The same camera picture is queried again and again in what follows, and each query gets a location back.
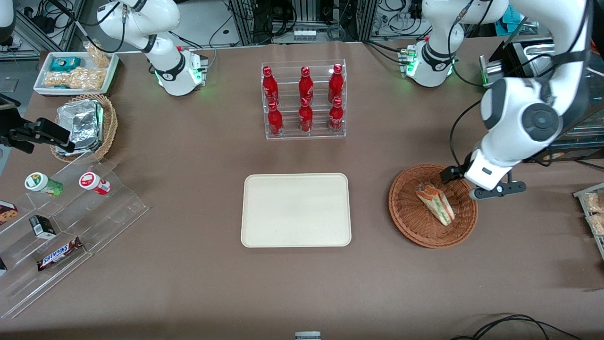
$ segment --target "beige tray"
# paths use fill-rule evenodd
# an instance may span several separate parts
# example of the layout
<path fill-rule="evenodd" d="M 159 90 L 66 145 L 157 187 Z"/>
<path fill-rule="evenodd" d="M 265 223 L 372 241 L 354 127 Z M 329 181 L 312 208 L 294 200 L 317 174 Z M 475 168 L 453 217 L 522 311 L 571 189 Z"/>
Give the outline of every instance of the beige tray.
<path fill-rule="evenodd" d="M 245 180 L 244 246 L 344 247 L 351 237 L 344 174 L 251 175 Z"/>

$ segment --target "white tray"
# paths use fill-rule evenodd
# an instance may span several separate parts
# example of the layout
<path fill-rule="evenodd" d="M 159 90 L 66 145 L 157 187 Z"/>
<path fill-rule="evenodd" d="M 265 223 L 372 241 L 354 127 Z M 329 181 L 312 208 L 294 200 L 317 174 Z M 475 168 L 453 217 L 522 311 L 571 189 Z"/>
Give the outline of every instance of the white tray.
<path fill-rule="evenodd" d="M 352 238 L 344 174 L 250 175 L 241 243 L 256 247 L 344 247 Z"/>
<path fill-rule="evenodd" d="M 92 61 L 92 58 L 88 55 L 88 52 L 51 52 L 48 53 L 46 60 L 44 60 L 44 64 L 40 67 L 40 73 L 38 74 L 38 78 L 36 79 L 36 83 L 34 84 L 34 91 L 39 94 L 44 94 L 47 96 L 79 96 L 81 94 L 103 94 L 109 91 L 109 86 L 111 85 L 111 80 L 115 74 L 115 70 L 117 69 L 117 64 L 120 61 L 120 58 L 117 54 L 110 55 L 111 59 L 109 60 L 109 67 L 107 68 L 107 76 L 105 77 L 105 81 L 103 82 L 103 86 L 98 91 L 91 90 L 83 90 L 80 88 L 54 88 L 48 87 L 44 85 L 44 78 L 46 77 L 46 72 L 50 70 L 50 65 L 54 58 L 61 57 L 79 57 L 82 61 L 80 66 L 85 68 L 97 68 L 97 66 Z"/>

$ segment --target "wrapped sandwich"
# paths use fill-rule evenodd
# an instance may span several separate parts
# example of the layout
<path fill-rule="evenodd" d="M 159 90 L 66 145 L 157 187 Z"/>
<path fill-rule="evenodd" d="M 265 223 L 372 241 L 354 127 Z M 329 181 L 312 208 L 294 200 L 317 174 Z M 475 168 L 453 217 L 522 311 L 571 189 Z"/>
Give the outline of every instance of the wrapped sandwich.
<path fill-rule="evenodd" d="M 421 184 L 416 195 L 442 224 L 448 226 L 453 222 L 455 214 L 444 192 L 430 184 Z"/>

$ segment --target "black box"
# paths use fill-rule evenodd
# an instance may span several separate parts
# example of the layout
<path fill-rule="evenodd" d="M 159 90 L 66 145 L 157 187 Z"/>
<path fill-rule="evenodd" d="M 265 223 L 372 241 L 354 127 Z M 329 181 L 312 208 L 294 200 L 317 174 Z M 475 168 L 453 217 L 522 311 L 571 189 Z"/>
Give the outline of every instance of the black box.
<path fill-rule="evenodd" d="M 53 225 L 50 223 L 50 220 L 46 217 L 33 215 L 30 218 L 30 224 L 31 228 L 34 230 L 34 234 L 38 238 L 50 240 L 57 235 L 53 229 Z"/>

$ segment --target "small box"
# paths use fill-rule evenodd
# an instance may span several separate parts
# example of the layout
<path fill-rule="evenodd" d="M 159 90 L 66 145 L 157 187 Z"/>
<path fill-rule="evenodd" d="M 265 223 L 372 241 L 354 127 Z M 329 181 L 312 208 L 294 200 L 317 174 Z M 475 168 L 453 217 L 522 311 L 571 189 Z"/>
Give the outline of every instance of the small box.
<path fill-rule="evenodd" d="M 17 207 L 9 202 L 0 201 L 0 226 L 18 215 Z"/>
<path fill-rule="evenodd" d="M 31 228 L 34 229 L 34 234 L 38 238 L 50 240 L 51 238 L 57 236 L 57 233 L 53 229 L 53 225 L 46 217 L 33 215 L 30 218 L 30 224 Z"/>
<path fill-rule="evenodd" d="M 6 264 L 4 264 L 4 261 L 0 258 L 0 276 L 3 276 L 7 270 Z"/>

